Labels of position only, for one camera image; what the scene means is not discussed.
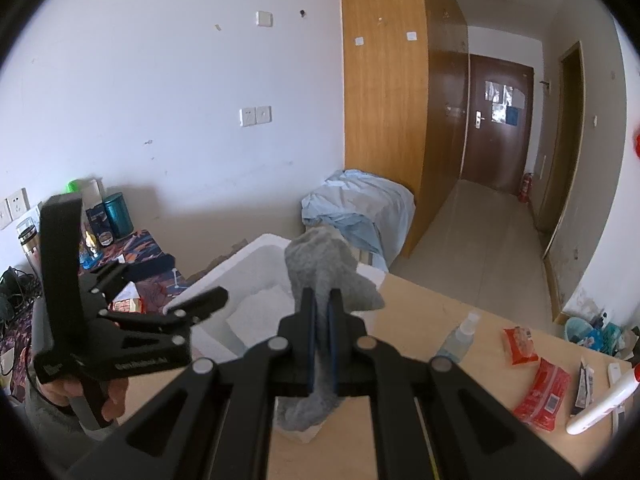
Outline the white foam sheet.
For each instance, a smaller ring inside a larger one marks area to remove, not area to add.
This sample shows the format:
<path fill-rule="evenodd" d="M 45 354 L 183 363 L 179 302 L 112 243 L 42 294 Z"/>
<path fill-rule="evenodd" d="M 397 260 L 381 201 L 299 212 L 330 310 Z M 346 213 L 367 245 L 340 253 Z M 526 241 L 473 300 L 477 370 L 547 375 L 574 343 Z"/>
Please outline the white foam sheet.
<path fill-rule="evenodd" d="M 245 297 L 227 318 L 232 332 L 246 348 L 278 333 L 282 318 L 294 313 L 294 299 L 282 286 L 274 285 Z"/>

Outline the grey sock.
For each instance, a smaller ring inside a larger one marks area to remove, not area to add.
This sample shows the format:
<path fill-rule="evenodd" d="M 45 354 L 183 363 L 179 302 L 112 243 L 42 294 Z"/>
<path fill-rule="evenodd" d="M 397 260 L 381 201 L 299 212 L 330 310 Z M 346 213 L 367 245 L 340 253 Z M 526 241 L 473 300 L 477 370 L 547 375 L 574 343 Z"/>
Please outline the grey sock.
<path fill-rule="evenodd" d="M 306 288 L 314 292 L 317 304 L 314 391 L 306 398 L 281 398 L 276 409 L 278 427 L 304 432 L 321 426 L 343 402 L 332 385 L 328 311 L 332 290 L 341 292 L 348 313 L 380 310 L 385 302 L 375 284 L 357 272 L 352 251 L 329 226 L 311 228 L 292 240 L 284 258 L 295 309 L 302 306 Z"/>

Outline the patterned side table cloth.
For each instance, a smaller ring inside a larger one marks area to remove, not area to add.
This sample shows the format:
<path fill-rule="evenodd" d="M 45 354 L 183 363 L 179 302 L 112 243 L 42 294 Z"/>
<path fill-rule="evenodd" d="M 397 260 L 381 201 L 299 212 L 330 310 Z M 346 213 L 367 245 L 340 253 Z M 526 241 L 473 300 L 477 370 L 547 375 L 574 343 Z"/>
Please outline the patterned side table cloth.
<path fill-rule="evenodd" d="M 152 235 L 145 230 L 132 233 L 118 240 L 103 251 L 100 266 L 111 261 L 138 263 L 165 253 Z M 142 313 L 160 313 L 170 300 L 178 297 L 188 288 L 186 280 L 177 269 L 152 276 L 148 280 L 136 283 L 142 301 Z M 14 317 L 9 321 L 1 320 L 1 389 L 17 402 L 24 401 L 26 389 L 25 362 L 29 358 L 28 344 L 32 336 L 32 305 L 34 300 L 26 301 L 25 293 L 14 292 L 10 295 L 2 290 L 6 300 L 18 301 Z"/>

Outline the white foam box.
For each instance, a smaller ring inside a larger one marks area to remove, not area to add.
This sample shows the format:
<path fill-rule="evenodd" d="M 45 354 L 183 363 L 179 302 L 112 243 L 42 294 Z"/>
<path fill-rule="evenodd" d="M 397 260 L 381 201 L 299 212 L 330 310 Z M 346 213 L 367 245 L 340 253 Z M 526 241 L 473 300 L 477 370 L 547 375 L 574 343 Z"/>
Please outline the white foam box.
<path fill-rule="evenodd" d="M 291 242 L 286 242 L 283 238 L 271 234 L 259 237 L 258 240 L 248 244 L 234 256 L 197 280 L 177 299 L 172 300 L 163 308 L 166 313 L 170 307 L 175 307 L 183 301 L 198 296 L 204 290 L 218 286 L 228 290 L 229 299 L 226 306 L 192 330 L 193 353 L 196 356 L 207 356 L 217 363 L 224 363 L 239 358 L 250 349 L 246 348 L 242 341 L 232 332 L 227 323 L 227 318 L 232 315 L 245 297 L 254 295 L 262 289 L 271 288 L 274 285 L 282 286 L 293 297 L 284 258 L 285 249 Z M 359 260 L 357 261 L 357 272 L 373 282 L 378 292 L 380 292 L 385 272 L 374 266 L 361 263 Z M 367 329 L 370 330 L 374 324 L 375 311 L 350 313 L 361 318 Z M 304 432 L 289 432 L 278 427 L 276 415 L 274 415 L 274 422 L 281 434 L 294 441 L 304 443 L 310 442 L 324 424 Z"/>

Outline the blue spray bottle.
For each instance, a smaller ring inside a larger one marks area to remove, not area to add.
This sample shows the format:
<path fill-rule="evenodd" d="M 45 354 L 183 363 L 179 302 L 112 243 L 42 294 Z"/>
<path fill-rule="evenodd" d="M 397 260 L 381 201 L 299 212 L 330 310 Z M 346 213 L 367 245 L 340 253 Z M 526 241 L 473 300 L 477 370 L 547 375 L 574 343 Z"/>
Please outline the blue spray bottle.
<path fill-rule="evenodd" d="M 479 322 L 480 314 L 474 311 L 470 312 L 447 336 L 436 352 L 436 356 L 443 356 L 452 362 L 460 364 L 474 342 Z"/>

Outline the large red wipes pack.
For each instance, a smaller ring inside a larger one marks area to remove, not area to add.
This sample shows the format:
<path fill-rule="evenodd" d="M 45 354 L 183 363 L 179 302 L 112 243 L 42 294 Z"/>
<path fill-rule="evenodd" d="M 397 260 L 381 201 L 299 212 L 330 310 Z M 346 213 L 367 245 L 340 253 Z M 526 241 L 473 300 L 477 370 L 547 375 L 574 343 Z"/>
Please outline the large red wipes pack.
<path fill-rule="evenodd" d="M 525 425 L 552 432 L 569 385 L 570 374 L 541 359 L 532 385 L 513 414 Z"/>

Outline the small red packet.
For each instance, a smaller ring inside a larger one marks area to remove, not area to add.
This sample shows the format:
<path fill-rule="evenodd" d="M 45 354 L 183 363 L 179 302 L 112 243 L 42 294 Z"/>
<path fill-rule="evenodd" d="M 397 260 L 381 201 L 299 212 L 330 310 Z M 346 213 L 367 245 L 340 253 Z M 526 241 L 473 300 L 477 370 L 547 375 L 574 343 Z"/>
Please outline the small red packet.
<path fill-rule="evenodd" d="M 502 330 L 506 359 L 511 366 L 520 366 L 539 361 L 532 331 L 525 326 L 514 326 Z"/>

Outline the green cap spray bottle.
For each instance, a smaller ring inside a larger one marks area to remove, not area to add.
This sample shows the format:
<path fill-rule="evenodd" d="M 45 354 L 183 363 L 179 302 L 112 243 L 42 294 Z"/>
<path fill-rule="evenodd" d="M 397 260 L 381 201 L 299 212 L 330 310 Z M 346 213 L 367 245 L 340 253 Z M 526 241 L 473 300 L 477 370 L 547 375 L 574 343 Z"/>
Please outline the green cap spray bottle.
<path fill-rule="evenodd" d="M 66 193 L 79 193 L 85 209 L 92 209 L 103 203 L 101 185 L 96 179 L 76 179 L 66 184 Z"/>

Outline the white pump lotion bottle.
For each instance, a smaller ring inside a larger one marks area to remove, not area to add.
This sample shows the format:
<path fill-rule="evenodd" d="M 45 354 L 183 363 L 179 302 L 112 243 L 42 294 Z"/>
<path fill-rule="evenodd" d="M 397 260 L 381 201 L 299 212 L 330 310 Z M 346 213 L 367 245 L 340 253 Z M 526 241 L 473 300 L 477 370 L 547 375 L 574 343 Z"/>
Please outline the white pump lotion bottle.
<path fill-rule="evenodd" d="M 608 382 L 610 388 L 600 398 L 570 419 L 565 428 L 568 434 L 582 434 L 623 405 L 639 387 L 639 365 L 622 370 L 620 364 L 611 363 L 608 366 Z"/>

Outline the light blue bedding pile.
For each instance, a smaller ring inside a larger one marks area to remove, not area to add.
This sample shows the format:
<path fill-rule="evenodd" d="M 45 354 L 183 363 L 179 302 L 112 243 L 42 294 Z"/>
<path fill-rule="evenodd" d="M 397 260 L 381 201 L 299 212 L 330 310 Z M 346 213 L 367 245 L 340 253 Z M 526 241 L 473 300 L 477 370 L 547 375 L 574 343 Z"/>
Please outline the light blue bedding pile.
<path fill-rule="evenodd" d="M 357 169 L 332 174 L 300 206 L 304 226 L 332 226 L 382 271 L 401 253 L 416 212 L 408 188 Z"/>

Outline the red fire extinguisher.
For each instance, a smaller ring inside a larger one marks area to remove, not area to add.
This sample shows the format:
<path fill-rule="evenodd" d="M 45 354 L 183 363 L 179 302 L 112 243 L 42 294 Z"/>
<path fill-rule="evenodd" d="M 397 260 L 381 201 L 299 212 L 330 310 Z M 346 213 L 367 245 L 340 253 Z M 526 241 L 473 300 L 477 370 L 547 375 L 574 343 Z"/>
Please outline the red fire extinguisher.
<path fill-rule="evenodd" d="M 521 182 L 520 192 L 518 192 L 518 200 L 521 203 L 526 204 L 529 202 L 529 193 L 530 189 L 532 188 L 532 184 L 533 175 L 530 172 L 526 172 Z"/>

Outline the dark brown entrance door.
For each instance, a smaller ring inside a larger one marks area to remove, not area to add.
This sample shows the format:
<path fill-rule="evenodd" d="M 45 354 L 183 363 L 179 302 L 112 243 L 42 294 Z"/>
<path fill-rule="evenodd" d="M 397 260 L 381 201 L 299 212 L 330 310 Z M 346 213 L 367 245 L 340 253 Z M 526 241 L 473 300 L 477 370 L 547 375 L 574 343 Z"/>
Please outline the dark brown entrance door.
<path fill-rule="evenodd" d="M 531 67 L 488 56 L 470 56 L 464 180 L 518 194 L 532 128 L 533 88 Z"/>

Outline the wooden wardrobe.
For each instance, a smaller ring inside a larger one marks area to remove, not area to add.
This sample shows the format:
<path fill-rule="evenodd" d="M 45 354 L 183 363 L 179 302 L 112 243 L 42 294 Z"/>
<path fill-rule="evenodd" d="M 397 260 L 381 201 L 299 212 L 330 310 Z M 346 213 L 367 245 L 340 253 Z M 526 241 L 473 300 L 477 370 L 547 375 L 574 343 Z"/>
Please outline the wooden wardrobe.
<path fill-rule="evenodd" d="M 460 178 L 469 34 L 457 0 L 342 0 L 345 165 L 395 181 L 408 257 Z"/>

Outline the double wall switch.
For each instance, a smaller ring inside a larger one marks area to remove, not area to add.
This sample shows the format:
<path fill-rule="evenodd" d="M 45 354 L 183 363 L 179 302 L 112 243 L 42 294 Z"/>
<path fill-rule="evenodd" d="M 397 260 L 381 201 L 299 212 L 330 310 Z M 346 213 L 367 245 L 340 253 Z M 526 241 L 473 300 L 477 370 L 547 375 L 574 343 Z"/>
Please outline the double wall switch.
<path fill-rule="evenodd" d="M 271 107 L 243 107 L 239 111 L 239 120 L 242 128 L 269 124 L 272 121 Z"/>

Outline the side doorway frame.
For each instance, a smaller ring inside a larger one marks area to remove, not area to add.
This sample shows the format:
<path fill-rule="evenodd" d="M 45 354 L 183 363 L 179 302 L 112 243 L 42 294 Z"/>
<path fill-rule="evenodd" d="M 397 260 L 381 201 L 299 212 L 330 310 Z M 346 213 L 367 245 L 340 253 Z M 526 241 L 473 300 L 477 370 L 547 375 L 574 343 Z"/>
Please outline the side doorway frame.
<path fill-rule="evenodd" d="M 544 187 L 537 228 L 552 237 L 560 225 L 572 188 L 584 128 L 585 78 L 582 44 L 576 42 L 560 58 L 558 123 L 553 157 Z"/>

